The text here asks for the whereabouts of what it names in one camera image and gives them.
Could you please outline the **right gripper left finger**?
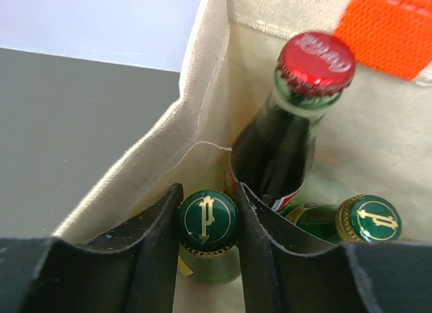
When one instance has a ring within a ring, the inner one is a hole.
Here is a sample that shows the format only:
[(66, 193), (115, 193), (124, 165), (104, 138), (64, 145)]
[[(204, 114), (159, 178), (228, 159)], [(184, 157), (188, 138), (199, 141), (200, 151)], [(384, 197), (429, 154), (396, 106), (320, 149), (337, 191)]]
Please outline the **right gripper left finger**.
[(87, 244), (1, 240), (2, 312), (171, 312), (183, 188)]

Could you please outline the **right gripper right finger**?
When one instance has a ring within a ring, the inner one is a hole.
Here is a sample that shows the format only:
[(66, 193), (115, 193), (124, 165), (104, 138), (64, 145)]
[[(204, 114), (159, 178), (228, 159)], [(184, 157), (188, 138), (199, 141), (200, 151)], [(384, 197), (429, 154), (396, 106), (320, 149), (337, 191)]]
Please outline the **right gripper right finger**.
[(330, 244), (240, 183), (240, 266), (247, 312), (430, 312), (431, 245)]

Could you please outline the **green bottle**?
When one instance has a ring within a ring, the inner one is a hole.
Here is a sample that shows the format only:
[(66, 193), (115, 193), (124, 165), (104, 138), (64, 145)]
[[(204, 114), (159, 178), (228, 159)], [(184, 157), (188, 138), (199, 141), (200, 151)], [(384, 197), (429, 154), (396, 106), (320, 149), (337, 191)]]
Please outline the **green bottle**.
[(340, 205), (297, 202), (282, 215), (300, 229), (332, 244), (396, 241), (402, 233), (402, 220), (393, 204), (370, 194), (353, 196)]
[(178, 269), (207, 285), (225, 285), (240, 276), (236, 241), (240, 216), (234, 201), (217, 190), (201, 190), (178, 206)]

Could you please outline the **dark bottle red cap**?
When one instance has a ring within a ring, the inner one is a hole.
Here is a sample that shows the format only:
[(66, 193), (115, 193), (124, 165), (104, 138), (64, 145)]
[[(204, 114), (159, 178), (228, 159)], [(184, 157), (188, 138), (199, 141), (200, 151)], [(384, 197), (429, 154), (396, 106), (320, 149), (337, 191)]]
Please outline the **dark bottle red cap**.
[(247, 185), (279, 212), (297, 195), (313, 163), (317, 126), (350, 85), (354, 54), (341, 39), (303, 32), (282, 48), (269, 97), (235, 139), (225, 188)]

